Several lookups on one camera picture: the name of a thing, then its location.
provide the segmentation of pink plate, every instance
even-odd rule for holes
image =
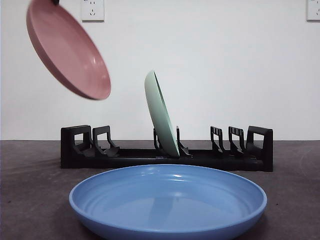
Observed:
[[[46,68],[69,90],[88,99],[110,95],[107,67],[80,24],[52,0],[32,0],[26,15],[32,45]]]

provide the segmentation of blue plate rim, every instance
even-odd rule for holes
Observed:
[[[122,227],[119,225],[115,225],[112,223],[107,223],[107,222],[103,222],[100,220],[95,219],[94,217],[90,216],[89,214],[87,214],[85,211],[83,211],[81,208],[79,208],[73,201],[73,193],[76,190],[76,188],[81,185],[82,183],[84,183],[85,181],[89,181],[92,178],[95,178],[99,175],[103,175],[109,172],[117,172],[117,171],[122,171],[123,169],[129,169],[129,168],[136,168],[136,167],[154,167],[154,166],[187,166],[187,167],[193,167],[193,168],[202,168],[202,169],[208,169],[211,171],[217,171],[217,172],[223,172],[224,174],[229,174],[229,175],[233,175],[236,176],[240,179],[243,179],[247,182],[249,182],[250,184],[254,185],[263,195],[263,201],[260,205],[260,207],[258,209],[256,209],[255,211],[253,211],[252,213],[250,213],[249,215],[241,218],[240,220],[236,220],[234,222],[231,222],[229,224],[222,224],[221,226],[216,226],[216,227],[206,227],[206,228],[199,228],[199,229],[188,229],[188,230],[179,230],[179,231],[174,231],[174,230],[155,230],[155,229],[143,229],[143,228],[131,228],[131,227]],[[123,229],[123,230],[128,230],[128,231],[136,231],[136,232],[146,232],[146,233],[163,233],[163,234],[179,234],[179,233],[196,233],[196,232],[207,232],[207,231],[216,231],[219,229],[224,229],[224,228],[228,228],[234,225],[238,225],[241,223],[244,223],[246,221],[249,221],[253,218],[255,218],[256,216],[258,216],[259,214],[262,214],[264,212],[264,209],[267,206],[267,195],[265,193],[265,191],[256,183],[254,183],[253,181],[237,175],[235,173],[232,172],[228,172],[228,171],[223,171],[223,170],[219,170],[219,169],[215,169],[215,168],[210,168],[210,167],[205,167],[205,166],[195,166],[195,165],[187,165],[187,164],[147,164],[147,165],[135,165],[135,166],[127,166],[127,167],[121,167],[121,168],[117,168],[117,169],[112,169],[112,170],[108,170],[108,171],[104,171],[98,174],[95,174],[93,176],[90,176],[84,180],[82,180],[81,182],[79,182],[77,185],[75,185],[73,187],[73,189],[70,191],[69,193],[69,204],[71,205],[71,207],[73,208],[73,210],[75,212],[77,212],[77,214],[102,225],[108,226],[108,227],[113,227],[113,228],[117,228],[117,229]]]

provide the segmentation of dark table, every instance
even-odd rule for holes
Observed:
[[[152,141],[115,141],[152,148]],[[210,141],[183,141],[209,149]],[[99,240],[77,220],[70,190],[108,169],[60,169],[59,141],[1,141],[1,239]],[[268,204],[237,240],[320,240],[320,141],[275,141],[274,172],[234,173],[260,185]]]

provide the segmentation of blue plate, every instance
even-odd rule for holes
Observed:
[[[87,228],[108,240],[229,240],[258,221],[267,196],[233,173],[162,164],[89,177],[69,202]]]

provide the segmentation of plastic dish rack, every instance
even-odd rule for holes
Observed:
[[[120,148],[111,140],[110,126],[96,127],[79,125],[61,128],[60,166],[63,169],[78,168],[123,168],[149,164],[182,164],[209,167],[225,171],[273,171],[273,130],[249,126],[246,144],[244,131],[229,126],[230,149],[223,145],[222,129],[211,126],[212,149],[188,149],[180,141],[180,130],[176,127],[180,157],[172,157],[162,149],[153,130],[154,149]],[[76,144],[75,135],[83,134],[83,142]],[[98,135],[106,134],[109,148],[101,148]],[[254,144],[254,134],[263,136],[263,145]],[[233,142],[239,137],[239,147]]]

